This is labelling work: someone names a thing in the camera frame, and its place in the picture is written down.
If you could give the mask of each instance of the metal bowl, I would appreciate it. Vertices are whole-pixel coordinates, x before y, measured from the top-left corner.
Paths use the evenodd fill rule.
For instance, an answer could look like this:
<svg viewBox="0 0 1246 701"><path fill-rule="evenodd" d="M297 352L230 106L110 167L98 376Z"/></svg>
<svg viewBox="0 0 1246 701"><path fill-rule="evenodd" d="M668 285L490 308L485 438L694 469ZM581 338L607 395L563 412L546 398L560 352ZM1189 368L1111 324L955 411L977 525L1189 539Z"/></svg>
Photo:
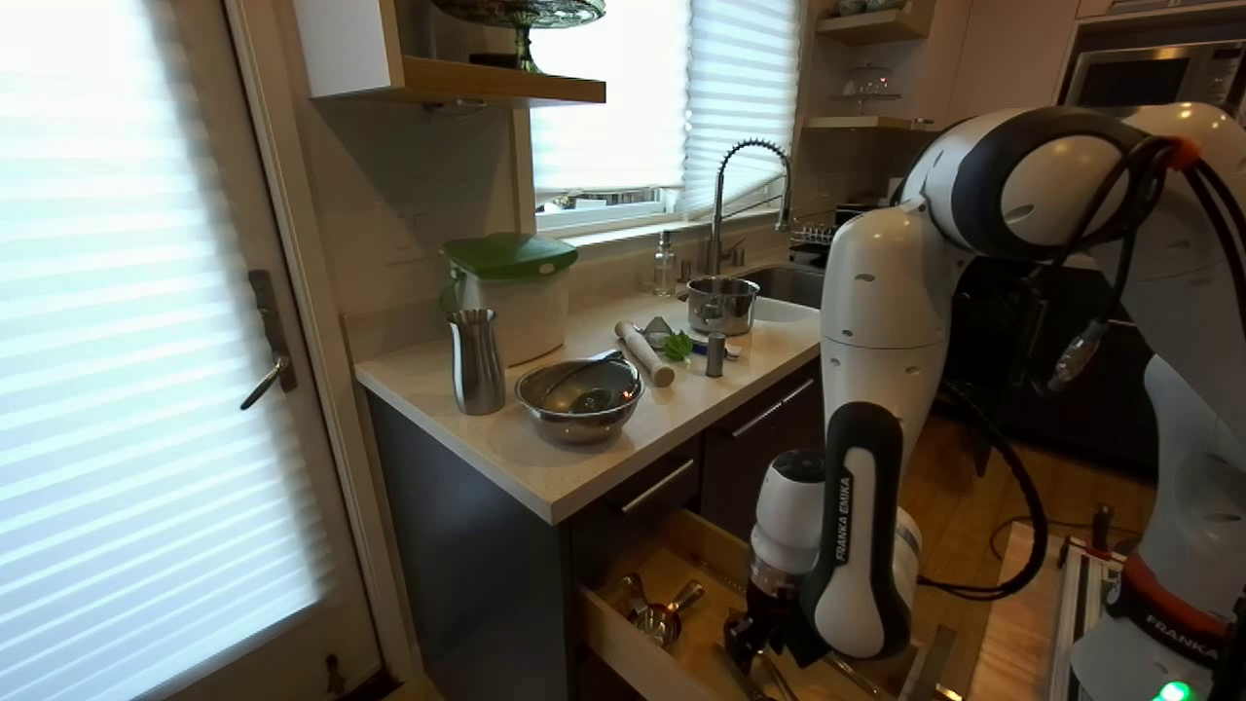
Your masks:
<svg viewBox="0 0 1246 701"><path fill-rule="evenodd" d="M555 446L590 446L614 438L644 395L623 356L590 363L555 363L520 377L516 398L541 438Z"/></svg>
<svg viewBox="0 0 1246 701"><path fill-rule="evenodd" d="M747 337L753 320L747 308L762 287L755 282L737 276L694 276L688 282L688 328L698 337L711 337L716 328L725 337Z"/></svg>

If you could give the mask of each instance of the kitchen sink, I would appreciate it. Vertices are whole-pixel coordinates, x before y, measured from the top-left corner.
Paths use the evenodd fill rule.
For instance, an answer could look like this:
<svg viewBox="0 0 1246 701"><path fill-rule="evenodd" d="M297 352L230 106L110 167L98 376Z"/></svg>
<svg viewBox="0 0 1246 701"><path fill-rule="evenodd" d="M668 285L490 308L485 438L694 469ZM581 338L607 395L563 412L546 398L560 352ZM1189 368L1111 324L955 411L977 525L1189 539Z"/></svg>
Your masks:
<svg viewBox="0 0 1246 701"><path fill-rule="evenodd" d="M768 265L743 272L762 298L821 308L821 268L810 265Z"/></svg>

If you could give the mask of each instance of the kitchen counter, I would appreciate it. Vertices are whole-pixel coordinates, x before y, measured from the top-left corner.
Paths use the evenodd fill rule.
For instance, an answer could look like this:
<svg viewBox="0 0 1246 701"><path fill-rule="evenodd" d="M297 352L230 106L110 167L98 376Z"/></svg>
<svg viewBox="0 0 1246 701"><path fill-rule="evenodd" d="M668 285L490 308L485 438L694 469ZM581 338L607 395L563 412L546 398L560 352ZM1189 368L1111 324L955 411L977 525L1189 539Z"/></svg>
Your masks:
<svg viewBox="0 0 1246 701"><path fill-rule="evenodd" d="M664 391L646 381L637 411L618 438L583 447L541 442L512 398L516 381L555 360L583 360L618 347L614 324L646 324L655 317L684 328L684 304L662 298L625 298L572 312L563 347L555 356L505 370L509 403L490 416L468 416L453 403L446 338L365 360L355 368L355 377L528 514L555 525L802 363L817 360L817 312L802 304L758 302L753 337L727 338L737 360L725 368L725 377L706 377L706 363L694 356L676 368Z"/></svg>

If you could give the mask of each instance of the white window blind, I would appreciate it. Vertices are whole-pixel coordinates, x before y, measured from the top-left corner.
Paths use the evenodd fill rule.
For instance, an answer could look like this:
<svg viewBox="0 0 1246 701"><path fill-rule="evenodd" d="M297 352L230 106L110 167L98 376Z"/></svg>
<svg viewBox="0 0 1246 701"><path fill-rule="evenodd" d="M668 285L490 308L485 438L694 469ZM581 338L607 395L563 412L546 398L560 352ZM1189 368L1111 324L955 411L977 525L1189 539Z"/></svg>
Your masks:
<svg viewBox="0 0 1246 701"><path fill-rule="evenodd" d="M607 81L607 106L528 111L541 231L706 220L737 141L789 147L795 0L614 0L601 22L532 33L532 55ZM777 172L773 155L741 151L727 194Z"/></svg>
<svg viewBox="0 0 1246 701"><path fill-rule="evenodd" d="M137 696L319 599L274 363L149 0L0 22L0 696Z"/></svg>

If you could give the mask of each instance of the drawer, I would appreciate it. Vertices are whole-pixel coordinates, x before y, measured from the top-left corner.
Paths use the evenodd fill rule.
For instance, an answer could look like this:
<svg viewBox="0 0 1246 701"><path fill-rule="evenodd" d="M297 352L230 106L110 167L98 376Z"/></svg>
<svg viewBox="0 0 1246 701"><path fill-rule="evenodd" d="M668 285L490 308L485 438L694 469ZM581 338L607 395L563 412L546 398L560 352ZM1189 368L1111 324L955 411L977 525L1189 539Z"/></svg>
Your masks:
<svg viewBox="0 0 1246 701"><path fill-rule="evenodd" d="M657 646L623 614L625 572L637 572L651 599L675 599L688 582L706 585L706 598L682 614L682 635L668 646ZM725 625L731 612L743 612L743 587L747 544L698 514L675 511L646 521L644 533L607 556L594 582L581 585L583 646L644 696L747 701L743 673L725 649ZM902 688L920 688L920 679L938 679L938 672L928 672L932 656L924 646L864 666L821 657L797 672L788 656L772 656L772 664L802 701L928 696Z"/></svg>

